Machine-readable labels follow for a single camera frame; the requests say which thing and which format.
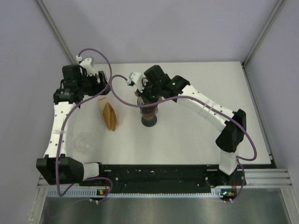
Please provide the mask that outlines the grey plastic coffee dripper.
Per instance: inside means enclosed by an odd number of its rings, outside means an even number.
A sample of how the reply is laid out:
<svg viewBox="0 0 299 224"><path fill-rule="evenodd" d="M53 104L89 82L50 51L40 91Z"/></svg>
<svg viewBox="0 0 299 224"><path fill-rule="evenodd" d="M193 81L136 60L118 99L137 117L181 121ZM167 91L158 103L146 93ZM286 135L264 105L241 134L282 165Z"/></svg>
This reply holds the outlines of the grey plastic coffee dripper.
<svg viewBox="0 0 299 224"><path fill-rule="evenodd" d="M150 104L151 102L147 103L142 97L137 98L137 105L141 110L154 110L157 107L157 105L149 106Z"/></svg>

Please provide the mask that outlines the red rimmed coffee server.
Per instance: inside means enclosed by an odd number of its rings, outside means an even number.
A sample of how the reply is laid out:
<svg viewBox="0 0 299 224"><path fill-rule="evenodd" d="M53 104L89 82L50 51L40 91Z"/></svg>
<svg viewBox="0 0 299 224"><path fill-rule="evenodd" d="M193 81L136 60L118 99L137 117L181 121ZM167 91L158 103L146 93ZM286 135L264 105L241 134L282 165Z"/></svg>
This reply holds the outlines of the red rimmed coffee server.
<svg viewBox="0 0 299 224"><path fill-rule="evenodd" d="M157 123L157 106L140 108L140 112L142 115L141 122L144 126L153 127Z"/></svg>

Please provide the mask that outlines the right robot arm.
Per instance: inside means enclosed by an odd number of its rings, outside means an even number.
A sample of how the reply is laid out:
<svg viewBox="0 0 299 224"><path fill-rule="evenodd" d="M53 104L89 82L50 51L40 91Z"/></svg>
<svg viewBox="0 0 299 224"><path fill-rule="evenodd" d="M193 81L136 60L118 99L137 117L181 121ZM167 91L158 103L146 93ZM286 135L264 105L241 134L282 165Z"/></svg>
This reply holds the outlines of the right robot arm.
<svg viewBox="0 0 299 224"><path fill-rule="evenodd" d="M227 109L196 90L181 76L170 78L159 65L153 65L137 78L139 96L146 103L171 98L205 118L220 132L215 143L221 150L218 179L228 185L235 179L237 147L244 139L246 113Z"/></svg>

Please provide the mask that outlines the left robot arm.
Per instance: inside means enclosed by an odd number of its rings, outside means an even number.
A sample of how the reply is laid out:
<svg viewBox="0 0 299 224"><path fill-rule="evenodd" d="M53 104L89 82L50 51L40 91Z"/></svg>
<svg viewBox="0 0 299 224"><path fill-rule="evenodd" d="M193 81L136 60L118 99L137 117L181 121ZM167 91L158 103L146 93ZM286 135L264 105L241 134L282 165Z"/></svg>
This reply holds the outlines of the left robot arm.
<svg viewBox="0 0 299 224"><path fill-rule="evenodd" d="M76 116L84 97L109 93L106 75L85 62L66 65L62 73L60 87L53 94L54 120L50 141L43 158L37 159L36 168L50 185L81 183L88 178L101 185L106 174L100 170L100 163L81 163L74 159L72 142Z"/></svg>

